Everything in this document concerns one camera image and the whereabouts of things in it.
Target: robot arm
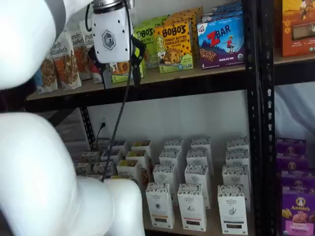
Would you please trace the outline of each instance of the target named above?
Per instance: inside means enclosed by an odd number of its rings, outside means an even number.
[[[132,180],[76,177],[55,129],[27,113],[0,115],[0,207],[15,236],[144,236]]]

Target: snack bag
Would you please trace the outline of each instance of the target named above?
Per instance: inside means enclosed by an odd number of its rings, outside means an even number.
[[[45,60],[34,74],[34,80],[39,94],[52,92],[58,89],[54,60],[50,53],[46,54]]]
[[[58,78],[64,90],[81,87],[78,66],[74,55],[71,35],[64,30],[51,49]]]
[[[91,24],[92,24],[91,19],[88,19],[88,26],[90,26]],[[93,34],[92,34],[92,32],[87,31],[87,29],[85,27],[85,21],[80,21],[79,27],[80,27],[80,31],[81,31],[83,39],[84,39],[84,44],[85,44],[86,49],[88,51],[94,45]],[[101,77],[100,71],[93,64],[91,59],[90,59],[90,70],[92,72],[94,83],[95,84],[102,83],[102,77]]]
[[[77,61],[80,79],[91,79],[91,62],[80,30],[71,31],[71,40],[73,44],[75,59]]]

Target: bobo's peanut butter chocolate chip box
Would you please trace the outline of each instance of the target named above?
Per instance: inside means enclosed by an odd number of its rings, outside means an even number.
[[[282,235],[312,236],[315,189],[284,186],[282,193]]]
[[[156,27],[154,36],[160,73],[193,69],[190,21]]]

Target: white wall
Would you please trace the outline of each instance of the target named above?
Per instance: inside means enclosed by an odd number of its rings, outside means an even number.
[[[211,136],[214,162],[224,161],[226,139],[248,135],[245,92],[222,92],[126,103],[117,139],[151,139],[158,154],[168,137]],[[89,107],[94,134],[102,117],[111,137],[121,104]]]

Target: power cord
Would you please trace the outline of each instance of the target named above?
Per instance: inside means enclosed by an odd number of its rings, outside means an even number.
[[[105,164],[105,168],[104,168],[104,173],[103,173],[103,176],[102,176],[102,182],[104,182],[105,178],[106,178],[106,170],[108,168],[108,165],[109,165],[109,160],[110,160],[110,153],[112,152],[112,147],[113,147],[113,144],[114,144],[114,140],[115,140],[115,137],[116,137],[116,133],[117,133],[117,129],[118,129],[118,125],[119,125],[119,122],[120,122],[120,119],[122,117],[122,114],[123,114],[123,111],[124,111],[124,107],[125,107],[125,103],[126,103],[126,100],[127,100],[127,96],[128,96],[128,91],[129,91],[129,85],[130,85],[130,78],[131,78],[131,57],[132,57],[132,44],[131,44],[131,25],[130,25],[130,14],[129,14],[129,9],[128,9],[128,5],[127,5],[127,2],[126,0],[124,0],[124,3],[125,3],[125,9],[126,9],[126,13],[127,13],[127,19],[128,19],[128,33],[129,33],[129,72],[128,72],[128,80],[127,80],[127,88],[126,88],[126,92],[125,92],[125,97],[124,97],[124,100],[123,100],[123,103],[122,103],[122,107],[120,108],[120,111],[119,111],[119,114],[118,114],[118,118],[117,118],[117,121],[116,121],[116,124],[115,124],[115,128],[114,128],[114,132],[113,132],[113,136],[112,136],[112,139],[110,141],[110,146],[109,146],[109,150],[108,150],[108,153],[107,153],[107,159],[106,159],[106,164]]]
[[[100,126],[100,128],[99,128],[99,130],[98,130],[97,137],[96,137],[96,149],[97,149],[97,147],[98,147],[98,136],[99,136],[99,133],[100,133],[100,131],[101,131],[103,128],[105,128],[105,126],[106,126],[106,124],[105,124],[104,122],[102,122],[102,124],[101,124],[101,126]]]
[[[88,32],[91,32],[92,28],[89,28],[88,26],[89,9],[90,9],[90,4],[87,5],[87,10],[85,11],[85,28],[87,29]]]

